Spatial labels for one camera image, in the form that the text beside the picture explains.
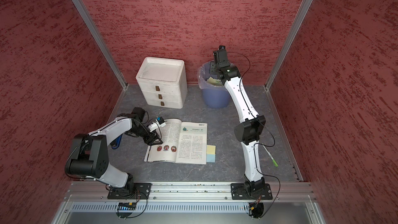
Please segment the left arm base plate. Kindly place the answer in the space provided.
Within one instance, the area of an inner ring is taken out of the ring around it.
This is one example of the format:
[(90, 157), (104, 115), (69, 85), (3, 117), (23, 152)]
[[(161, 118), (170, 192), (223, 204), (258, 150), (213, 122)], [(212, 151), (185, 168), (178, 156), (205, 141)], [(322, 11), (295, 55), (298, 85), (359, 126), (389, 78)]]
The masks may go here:
[(135, 183), (132, 188), (110, 187), (107, 198), (110, 200), (140, 200), (147, 199), (151, 191), (152, 183)]

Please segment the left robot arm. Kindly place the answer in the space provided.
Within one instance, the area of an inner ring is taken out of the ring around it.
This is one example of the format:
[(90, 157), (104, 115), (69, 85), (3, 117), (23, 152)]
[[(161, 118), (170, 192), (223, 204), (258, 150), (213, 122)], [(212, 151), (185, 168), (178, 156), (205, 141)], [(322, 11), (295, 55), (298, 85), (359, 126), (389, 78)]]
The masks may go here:
[(117, 149), (123, 135), (142, 138), (148, 146), (163, 143), (160, 128), (166, 125), (162, 117), (144, 121), (147, 111), (136, 107), (129, 114), (120, 114), (107, 125), (88, 134), (78, 134), (72, 140), (65, 174), (72, 178), (93, 178), (105, 184), (110, 193), (123, 198), (138, 195), (133, 176), (112, 166), (108, 148)]

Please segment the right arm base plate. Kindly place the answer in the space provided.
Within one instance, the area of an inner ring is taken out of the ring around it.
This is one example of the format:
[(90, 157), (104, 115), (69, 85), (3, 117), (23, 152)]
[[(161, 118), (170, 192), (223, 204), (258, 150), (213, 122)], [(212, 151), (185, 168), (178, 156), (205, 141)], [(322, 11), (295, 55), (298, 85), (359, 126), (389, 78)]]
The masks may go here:
[(272, 200), (273, 194), (269, 184), (250, 186), (249, 183), (232, 183), (230, 185), (233, 200)]

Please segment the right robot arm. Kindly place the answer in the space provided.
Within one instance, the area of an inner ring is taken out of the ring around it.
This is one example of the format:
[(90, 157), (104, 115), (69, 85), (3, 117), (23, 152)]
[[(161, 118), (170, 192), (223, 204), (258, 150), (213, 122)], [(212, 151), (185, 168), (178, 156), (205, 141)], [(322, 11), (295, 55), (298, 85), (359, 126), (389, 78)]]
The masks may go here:
[(248, 196), (254, 197), (265, 188), (265, 179), (259, 169), (258, 152), (265, 117), (260, 116), (253, 107), (238, 68), (232, 65), (227, 57), (214, 54), (209, 72), (221, 80), (237, 109), (239, 124), (234, 128), (234, 134), (244, 152), (246, 180), (243, 189)]

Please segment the children's science magazine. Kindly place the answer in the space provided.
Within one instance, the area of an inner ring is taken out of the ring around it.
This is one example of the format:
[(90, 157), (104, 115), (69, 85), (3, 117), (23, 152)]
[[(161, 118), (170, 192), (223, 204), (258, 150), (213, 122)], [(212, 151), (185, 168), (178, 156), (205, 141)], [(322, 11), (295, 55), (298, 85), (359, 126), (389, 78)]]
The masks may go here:
[(148, 146), (145, 162), (206, 164), (207, 124), (166, 119), (156, 129), (163, 144)]

